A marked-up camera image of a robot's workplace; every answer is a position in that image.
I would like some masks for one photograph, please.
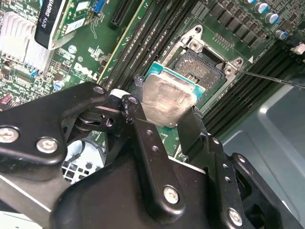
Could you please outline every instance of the black dimm slot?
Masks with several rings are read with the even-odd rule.
[[[300,65],[289,53],[274,45],[256,64],[251,72],[284,79],[293,68]],[[244,75],[204,116],[209,133],[219,137],[244,115],[256,109],[271,90],[281,85],[269,80]]]
[[[254,72],[254,73],[262,73],[262,69],[264,69],[264,67],[266,66],[266,64],[268,64],[270,62],[270,60],[272,60],[274,57],[276,57],[278,55],[278,51],[277,49],[272,49],[269,52],[268,58],[265,59],[264,61],[262,61],[262,59],[259,60],[259,64],[255,64],[252,68],[250,68],[250,71]],[[251,80],[253,79],[258,79],[256,77],[241,77],[239,79],[239,81],[233,86],[233,88],[231,88],[227,95],[231,94],[239,94],[240,91],[246,86],[246,85],[251,85]],[[204,116],[204,121],[206,123],[208,123],[209,121],[213,120],[214,117],[216,115],[219,114],[219,112],[222,111],[222,109],[226,106],[227,103],[229,103],[230,101],[233,101],[231,96],[224,96],[221,99],[221,103],[218,104],[218,106],[216,107],[216,105],[214,106],[215,109],[211,108],[211,110]]]
[[[133,0],[123,0],[121,1],[117,11],[114,14],[114,17],[112,18],[111,23],[120,26],[126,17],[127,12],[130,9],[130,6],[132,5]]]
[[[113,83],[111,83],[111,80],[116,80],[116,78],[118,77],[118,71],[120,70],[120,64],[122,63],[122,60],[124,58],[126,58],[129,54],[128,51],[129,49],[131,49],[132,46],[132,42],[136,39],[137,34],[141,32],[141,27],[143,25],[143,21],[146,19],[149,19],[150,16],[153,14],[153,8],[154,8],[154,4],[158,4],[160,0],[154,0],[148,7],[145,15],[143,16],[143,19],[141,20],[141,22],[137,23],[137,26],[135,28],[135,32],[132,35],[132,38],[129,40],[129,42],[126,45],[126,48],[120,53],[119,57],[118,57],[118,61],[116,62],[114,68],[111,70],[109,77],[107,78],[106,81],[103,82],[103,86],[107,88],[107,90],[113,89],[114,87],[112,86]]]
[[[283,62],[279,65],[277,64],[276,66],[270,66],[270,68],[264,74],[270,75],[271,77],[277,77],[278,75],[275,73],[275,71],[273,71],[273,69],[280,68],[281,70],[285,70],[285,68],[287,68],[290,64],[291,62]],[[227,108],[221,110],[217,117],[219,119],[219,122],[213,125],[212,131],[216,131],[217,134],[221,126],[228,122],[228,120],[234,118],[236,114],[243,113],[245,111],[245,107],[247,107],[248,104],[252,104],[254,100],[257,100],[257,97],[263,95],[265,87],[272,83],[273,82],[269,80],[262,80],[257,77],[255,79],[252,79],[251,83],[243,88],[242,93],[236,94],[235,99],[230,100],[230,104],[234,104],[234,106],[228,106]]]
[[[118,82],[121,80],[122,77],[124,77],[125,69],[127,68],[130,60],[132,59],[132,58],[130,58],[130,56],[134,56],[135,49],[143,42],[143,38],[145,37],[145,35],[149,31],[149,29],[153,26],[153,23],[156,21],[156,18],[159,16],[160,12],[164,9],[164,6],[167,4],[167,1],[165,1],[165,0],[161,1],[161,3],[159,0],[157,0],[156,2],[157,2],[157,4],[160,4],[158,6],[157,12],[153,12],[152,7],[150,7],[148,9],[148,11],[146,12],[145,15],[148,17],[145,18],[145,20],[147,20],[150,24],[145,25],[143,31],[141,31],[141,28],[142,28],[142,23],[141,23],[138,30],[134,33],[128,47],[126,47],[124,50],[124,54],[117,61],[115,68],[112,70],[110,76],[108,77],[107,81],[105,82],[105,84],[107,85],[110,82],[110,80],[112,80],[111,86],[107,89],[121,88],[120,85],[118,85]]]
[[[277,72],[278,74],[281,75],[281,77],[279,77],[280,79],[284,79],[285,74],[289,73],[289,71],[286,71],[286,69],[282,68],[282,66],[283,65],[280,66],[281,72]],[[238,120],[238,119],[236,119],[237,117],[239,117],[239,118],[243,117],[243,115],[247,114],[247,112],[250,111],[251,107],[254,104],[261,101],[261,99],[266,95],[265,92],[269,92],[273,88],[280,86],[276,82],[272,82],[272,81],[265,80],[265,79],[262,79],[257,84],[258,84],[258,86],[257,86],[258,88],[256,88],[255,92],[252,92],[252,94],[248,96],[248,98],[247,98],[248,101],[246,103],[244,103],[243,101],[246,98],[242,98],[237,105],[235,104],[234,107],[236,108],[236,110],[234,110],[234,112],[232,112],[232,113],[227,113],[225,119],[220,120],[220,122],[218,122],[218,123],[215,123],[215,125],[213,126],[213,128],[211,130],[212,133],[215,132],[215,134],[217,136],[224,133],[225,129],[222,129],[222,127],[235,123]]]
[[[160,33],[157,32],[158,28],[166,27],[166,24],[168,24],[169,20],[176,13],[177,9],[180,8],[180,5],[181,5],[180,0],[176,0],[172,4],[170,11],[167,13],[166,17],[161,21],[162,23],[160,25],[156,25],[153,27],[154,32],[152,31],[151,33],[149,33],[145,39],[145,42],[138,48],[138,50],[136,51],[137,56],[135,57],[135,59],[133,59],[132,64],[129,66],[129,70],[131,70],[131,72],[123,81],[122,88],[127,87],[128,84],[132,81],[132,78],[135,76],[134,73],[138,70],[139,65],[141,65],[142,61],[144,61],[145,55],[147,54],[147,52],[150,51],[152,45],[156,41],[156,37],[160,36]]]
[[[152,40],[155,33],[158,32],[157,28],[160,26],[160,23],[164,20],[164,16],[158,14],[158,17],[153,22],[152,26],[150,27],[149,31],[146,33],[145,37],[142,39],[142,42],[139,43],[139,46],[136,50],[133,51],[133,55],[129,57],[129,62],[126,65],[125,69],[123,69],[123,77],[118,81],[117,85],[119,88],[125,88],[124,82],[129,81],[129,71],[132,71],[133,65],[136,63],[137,59],[140,57],[142,52],[145,50],[147,46],[147,41]]]
[[[194,7],[195,3],[197,2],[197,0],[190,0],[187,4],[187,6],[184,8],[184,11],[181,13],[181,15],[179,16],[178,19],[176,19],[176,21],[174,22],[174,25],[172,26],[172,28],[169,31],[164,31],[166,32],[166,36],[164,38],[161,39],[161,37],[164,35],[164,33],[161,34],[159,40],[160,40],[160,44],[158,45],[158,50],[161,50],[159,52],[154,52],[152,54],[152,57],[150,57],[147,62],[145,62],[142,66],[141,71],[139,71],[139,75],[143,75],[144,73],[146,73],[148,71],[148,69],[150,68],[150,66],[152,65],[152,63],[154,61],[158,60],[158,56],[160,54],[162,54],[166,47],[168,42],[172,39],[173,34],[175,33],[176,29],[179,27],[179,25],[181,25],[182,21],[185,19],[185,17],[188,15],[188,13],[191,11],[191,9]]]

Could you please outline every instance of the green circuit board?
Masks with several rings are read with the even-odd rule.
[[[63,36],[64,27],[79,19],[84,18],[87,25],[77,29],[69,42],[52,51],[46,69],[35,77],[31,76],[32,70],[27,65],[2,55],[0,67],[9,68],[9,72],[0,78],[0,97],[13,95],[9,106],[16,106],[51,94],[58,73],[63,76],[61,90],[86,81],[97,82],[107,89],[128,90],[135,75],[145,75],[153,61],[161,62],[179,38],[195,25],[203,27],[201,39],[225,60],[243,58],[243,69],[249,69],[273,45],[277,30],[284,30],[288,35],[296,32],[301,37],[304,35],[305,5],[298,0],[267,1],[268,12],[280,15],[280,20],[274,24],[266,23],[266,14],[255,13],[253,4],[239,0],[134,0],[122,24],[115,26],[112,19],[120,2],[107,0],[102,11],[93,14],[93,1],[88,2],[87,8],[82,8],[85,4],[80,7],[81,10],[77,10],[79,1],[69,1],[73,7],[65,11],[59,34]],[[216,4],[221,6],[219,15],[213,12]],[[4,0],[1,2],[0,25],[4,13],[11,11],[35,24],[40,7],[38,0]],[[237,19],[239,26],[251,30],[260,39],[260,44],[254,47],[245,37],[231,31],[228,28],[230,22],[222,19],[225,13],[230,15],[230,20]],[[198,107],[203,106],[225,82],[225,78],[219,80],[204,95]],[[158,131],[167,153],[174,156],[179,146],[176,128],[158,127]],[[90,138],[99,145],[103,143],[100,133],[93,132]]]

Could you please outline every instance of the white plastic part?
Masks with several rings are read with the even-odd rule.
[[[6,12],[0,33],[1,55],[43,72],[50,51],[35,42],[34,34],[35,26],[31,21],[14,12]]]
[[[302,55],[305,52],[305,44],[301,43],[290,50],[298,55]]]

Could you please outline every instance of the silver screw head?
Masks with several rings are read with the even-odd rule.
[[[74,45],[70,45],[68,47],[68,52],[71,54],[75,54],[77,52],[77,48]]]
[[[104,89],[102,89],[101,87],[94,87],[93,90],[99,94],[104,94]]]
[[[137,104],[138,103],[138,100],[132,96],[129,96],[128,97],[129,101],[132,102],[133,104]]]
[[[57,150],[58,144],[54,139],[46,137],[40,139],[36,143],[36,147],[42,153],[51,154]]]
[[[14,128],[3,127],[0,128],[0,142],[11,143],[18,139],[19,133]]]
[[[179,195],[175,189],[172,187],[166,186],[163,190],[163,194],[165,199],[171,203],[171,204],[176,204],[179,201]]]
[[[243,163],[246,162],[246,160],[243,158],[243,156],[237,155],[237,157],[238,157],[238,159],[239,159],[241,162],[243,162]]]
[[[242,218],[235,209],[229,208],[228,214],[235,225],[240,227],[243,224]]]
[[[216,143],[216,144],[219,144],[219,140],[215,137],[213,137],[213,141]]]

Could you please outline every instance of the blue capacitor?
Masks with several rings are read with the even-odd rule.
[[[244,0],[244,2],[247,4],[253,4],[256,3],[256,0]]]
[[[65,86],[64,81],[55,81],[53,84],[54,91],[60,91]]]

